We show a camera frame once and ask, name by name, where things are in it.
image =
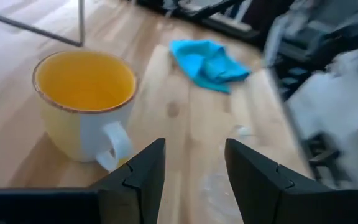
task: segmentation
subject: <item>blue towel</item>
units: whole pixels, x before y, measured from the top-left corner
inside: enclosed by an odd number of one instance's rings
[[[243,80],[250,73],[211,40],[174,40],[170,50],[179,67],[203,88],[230,93],[225,82]]]

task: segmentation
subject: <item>yellow mug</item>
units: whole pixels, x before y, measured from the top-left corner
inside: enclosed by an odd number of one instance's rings
[[[136,78],[119,58],[101,52],[59,52],[35,68],[32,83],[53,143],[68,157],[113,171],[134,155],[124,126]]]

